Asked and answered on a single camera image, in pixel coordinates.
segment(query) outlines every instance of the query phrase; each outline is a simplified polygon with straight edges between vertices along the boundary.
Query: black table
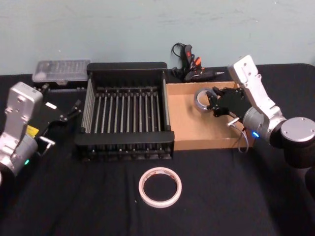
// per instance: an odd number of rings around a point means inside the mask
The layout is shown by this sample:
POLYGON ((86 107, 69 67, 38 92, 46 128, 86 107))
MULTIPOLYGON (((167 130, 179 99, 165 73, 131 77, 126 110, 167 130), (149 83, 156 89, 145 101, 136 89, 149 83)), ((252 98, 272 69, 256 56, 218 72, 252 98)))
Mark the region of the black table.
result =
MULTIPOLYGON (((258 69, 286 118, 315 120, 315 67, 258 69)), ((221 80, 230 80, 229 75, 221 80)), ((17 81, 30 83, 31 76, 1 76, 0 81, 3 127, 9 87, 17 81)), ((84 92, 48 95, 65 111, 78 97, 84 99, 84 92)), ((81 163, 71 155, 73 133, 58 130, 54 135, 57 145, 35 166, 26 167, 33 171, 21 173, 24 178, 1 209, 1 235, 315 235, 315 203, 305 189, 303 171, 290 168, 282 151, 262 140, 248 154, 235 149, 179 151, 173 160, 81 163), (179 201, 169 208, 147 206, 138 193, 141 175, 156 166, 173 169, 183 183, 179 201)), ((157 198, 174 190, 166 178, 148 181, 147 191, 157 198)))

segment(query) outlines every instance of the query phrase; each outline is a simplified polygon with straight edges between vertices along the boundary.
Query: brown cardboard tray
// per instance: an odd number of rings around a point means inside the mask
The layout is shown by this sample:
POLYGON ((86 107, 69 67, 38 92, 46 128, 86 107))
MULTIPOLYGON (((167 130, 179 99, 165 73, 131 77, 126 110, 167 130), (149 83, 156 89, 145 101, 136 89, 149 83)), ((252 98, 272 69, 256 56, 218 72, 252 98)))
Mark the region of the brown cardboard tray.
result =
MULTIPOLYGON (((201 88, 236 88, 234 82, 207 82, 167 84, 168 106, 172 130, 175 133, 174 150, 236 148, 240 132, 226 124, 230 116, 214 117, 213 112, 200 113, 194 106, 194 94, 201 88)), ((248 135, 250 147, 253 138, 248 135)), ((244 137, 241 147, 246 147, 244 137)))

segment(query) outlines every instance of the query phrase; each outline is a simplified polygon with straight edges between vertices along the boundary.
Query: light blue wall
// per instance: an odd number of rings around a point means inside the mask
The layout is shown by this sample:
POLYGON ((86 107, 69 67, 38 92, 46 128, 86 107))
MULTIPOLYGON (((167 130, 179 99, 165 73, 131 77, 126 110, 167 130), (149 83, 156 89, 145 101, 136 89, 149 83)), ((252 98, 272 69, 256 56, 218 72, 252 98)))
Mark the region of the light blue wall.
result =
POLYGON ((203 66, 315 62, 314 0, 0 0, 0 74, 43 59, 165 61, 193 46, 203 66))

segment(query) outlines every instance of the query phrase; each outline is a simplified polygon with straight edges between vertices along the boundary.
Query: blue indicator light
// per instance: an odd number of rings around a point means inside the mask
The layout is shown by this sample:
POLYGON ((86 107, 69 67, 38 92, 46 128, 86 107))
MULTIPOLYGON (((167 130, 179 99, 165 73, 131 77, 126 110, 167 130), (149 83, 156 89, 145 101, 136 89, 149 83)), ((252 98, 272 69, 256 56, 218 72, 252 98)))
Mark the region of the blue indicator light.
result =
POLYGON ((252 136, 255 137, 255 138, 259 138, 259 134, 257 134, 257 133, 254 132, 254 131, 252 132, 252 136))

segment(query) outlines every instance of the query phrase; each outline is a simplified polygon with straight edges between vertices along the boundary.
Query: roll of tape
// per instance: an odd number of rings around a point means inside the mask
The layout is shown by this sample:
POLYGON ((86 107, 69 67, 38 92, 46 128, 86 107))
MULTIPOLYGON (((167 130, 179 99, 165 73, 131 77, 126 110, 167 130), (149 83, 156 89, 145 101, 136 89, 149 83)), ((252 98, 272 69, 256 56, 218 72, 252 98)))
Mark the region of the roll of tape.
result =
POLYGON ((177 200, 179 199, 181 193, 182 193, 182 182, 181 179, 179 178, 179 176, 172 171, 169 168, 165 168, 165 167, 156 167, 156 168, 152 168, 148 171, 146 171, 142 177, 140 178, 139 181, 139 193, 140 196, 142 198, 142 200, 148 204, 149 206, 155 207, 155 208, 166 208, 169 207, 171 205, 173 205, 174 203, 177 202, 177 200), (155 201, 151 198, 149 198, 146 193, 144 192, 144 183, 147 181, 148 178, 150 178, 153 175, 157 175, 157 174, 164 174, 164 175, 168 175, 170 176, 172 179, 175 180, 176 184, 177 184, 177 190, 176 193, 174 194, 173 197, 171 197, 170 199, 166 200, 166 201, 155 201))
POLYGON ((206 92, 210 92, 212 95, 217 96, 216 93, 211 88, 201 88, 195 93, 195 96, 194 96, 195 106, 198 109, 198 111, 202 113, 211 111, 211 109, 207 109, 207 105, 204 105, 200 102, 200 98, 202 96, 207 95, 206 92))

